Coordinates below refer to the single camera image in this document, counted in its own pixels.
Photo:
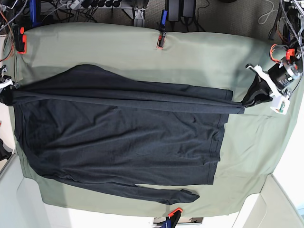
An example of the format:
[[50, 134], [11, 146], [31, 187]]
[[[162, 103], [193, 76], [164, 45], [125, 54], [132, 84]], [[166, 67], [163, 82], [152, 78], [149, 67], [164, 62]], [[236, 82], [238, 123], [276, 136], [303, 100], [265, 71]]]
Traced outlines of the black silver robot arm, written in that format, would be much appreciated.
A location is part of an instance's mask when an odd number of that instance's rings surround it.
[[260, 65], [247, 64], [255, 78], [242, 100], [244, 107], [270, 102], [270, 108], [285, 114], [290, 99], [304, 78], [304, 2], [282, 0], [268, 38], [278, 34], [282, 43], [269, 50], [274, 65], [264, 71]]

